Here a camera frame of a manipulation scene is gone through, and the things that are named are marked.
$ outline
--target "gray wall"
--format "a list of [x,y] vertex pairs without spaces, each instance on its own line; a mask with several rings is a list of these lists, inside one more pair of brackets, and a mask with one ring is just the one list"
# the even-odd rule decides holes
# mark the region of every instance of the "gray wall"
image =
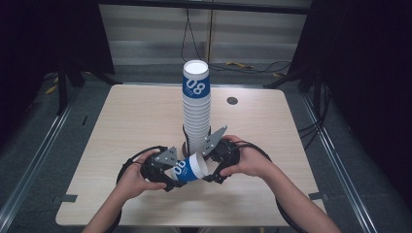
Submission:
[[[294,7],[311,4],[311,0],[223,2]],[[115,65],[183,62],[184,9],[100,5],[100,12]],[[306,16],[189,10],[189,19],[202,59],[270,63],[292,60]],[[197,57],[189,31],[184,57]]]

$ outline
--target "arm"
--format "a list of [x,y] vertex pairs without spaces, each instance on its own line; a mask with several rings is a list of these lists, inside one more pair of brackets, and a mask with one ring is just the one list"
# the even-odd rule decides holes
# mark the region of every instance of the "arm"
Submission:
[[[225,138],[232,142],[242,141],[236,136]],[[251,148],[241,148],[240,154],[240,162],[221,170],[222,176],[244,173],[260,177],[270,187],[286,213],[305,231],[340,232],[326,213],[303,194],[275,164]]]
[[[136,161],[144,163],[154,151],[142,154]],[[110,193],[109,197],[88,223],[83,232],[104,232],[115,221],[124,203],[133,197],[139,196],[145,190],[158,190],[166,187],[165,183],[149,183],[140,174],[140,164],[131,164],[120,181]]]

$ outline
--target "black floor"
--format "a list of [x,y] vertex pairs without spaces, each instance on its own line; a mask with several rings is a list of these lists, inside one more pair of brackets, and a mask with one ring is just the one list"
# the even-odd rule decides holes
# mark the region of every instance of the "black floor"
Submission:
[[[263,69],[266,65],[256,67]],[[181,65],[118,66],[116,71],[115,79],[129,83],[179,83],[182,76]],[[271,73],[248,75],[211,70],[212,84],[262,86],[276,79]],[[287,96],[296,128],[301,129],[311,125],[312,121],[302,96],[297,91],[297,84],[298,82],[285,83],[280,89]],[[45,94],[50,86],[51,81],[44,82],[24,121],[12,135],[7,146],[0,151],[0,173],[3,178],[0,182],[2,207],[56,118],[58,93]],[[69,93],[76,91],[76,88],[69,89]],[[66,192],[109,91],[109,85],[86,75],[86,84],[79,89],[79,95],[8,232],[79,232],[82,229],[58,226],[54,218],[59,205],[54,204],[52,200]],[[325,127],[377,231],[412,232],[411,213],[381,170],[375,166],[350,133],[345,120],[334,106],[333,99],[329,104]],[[302,139],[303,146],[309,143],[311,136]],[[362,232],[360,221],[319,138],[315,138],[306,153],[320,191],[327,194],[325,206],[328,214],[343,232]],[[275,228],[266,228],[265,232],[275,231]],[[282,228],[279,232],[291,230]]]

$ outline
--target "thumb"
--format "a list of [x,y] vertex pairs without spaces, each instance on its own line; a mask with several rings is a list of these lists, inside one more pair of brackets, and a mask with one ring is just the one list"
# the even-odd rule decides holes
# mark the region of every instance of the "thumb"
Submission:
[[241,173],[238,165],[230,166],[221,170],[221,176],[224,177],[229,177],[236,173]]
[[159,190],[166,188],[166,183],[147,183],[147,190]]

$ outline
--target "small black circle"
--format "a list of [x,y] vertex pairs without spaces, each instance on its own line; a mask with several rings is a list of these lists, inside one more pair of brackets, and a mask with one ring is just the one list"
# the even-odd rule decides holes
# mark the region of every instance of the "small black circle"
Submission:
[[226,101],[230,105],[236,105],[238,103],[238,101],[235,97],[228,97]]

